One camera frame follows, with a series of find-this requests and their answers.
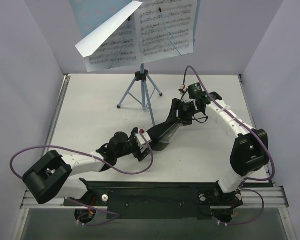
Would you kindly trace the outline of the black metronome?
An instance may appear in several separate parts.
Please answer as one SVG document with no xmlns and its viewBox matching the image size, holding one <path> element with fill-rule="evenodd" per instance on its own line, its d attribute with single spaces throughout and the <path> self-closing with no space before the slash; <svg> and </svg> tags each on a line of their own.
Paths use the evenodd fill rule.
<svg viewBox="0 0 300 240">
<path fill-rule="evenodd" d="M 154 152 L 163 151 L 183 126 L 184 124 L 181 122 L 163 122 L 147 130 L 146 132 L 151 139 L 150 147 L 152 150 Z"/>
</svg>

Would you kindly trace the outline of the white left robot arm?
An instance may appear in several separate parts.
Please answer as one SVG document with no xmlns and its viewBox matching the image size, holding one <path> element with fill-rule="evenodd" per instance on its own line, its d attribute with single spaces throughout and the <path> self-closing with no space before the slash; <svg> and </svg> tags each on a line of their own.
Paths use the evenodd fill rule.
<svg viewBox="0 0 300 240">
<path fill-rule="evenodd" d="M 72 151 L 70 155 L 66 155 L 51 150 L 21 179 L 38 204 L 63 196 L 74 198 L 80 205 L 87 206 L 93 200 L 93 193 L 83 180 L 75 176 L 115 169 L 118 159 L 129 155 L 141 162 L 150 154 L 151 142 L 150 135 L 136 127 L 131 135 L 115 133 L 108 143 L 92 153 Z"/>
</svg>

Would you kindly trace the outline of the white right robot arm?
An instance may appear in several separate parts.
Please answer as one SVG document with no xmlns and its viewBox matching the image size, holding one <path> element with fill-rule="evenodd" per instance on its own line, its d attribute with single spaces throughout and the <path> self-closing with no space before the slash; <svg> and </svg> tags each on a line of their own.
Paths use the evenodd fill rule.
<svg viewBox="0 0 300 240">
<path fill-rule="evenodd" d="M 218 182 L 213 192 L 214 201 L 226 204 L 233 192 L 249 180 L 250 176 L 269 163 L 268 135 L 244 123 L 216 92 L 207 92 L 199 83 L 183 85 L 180 99 L 173 99 L 165 122 L 168 129 L 158 141 L 168 145 L 175 132 L 195 121 L 195 115 L 203 115 L 214 121 L 234 141 L 230 154 L 230 170 Z"/>
</svg>

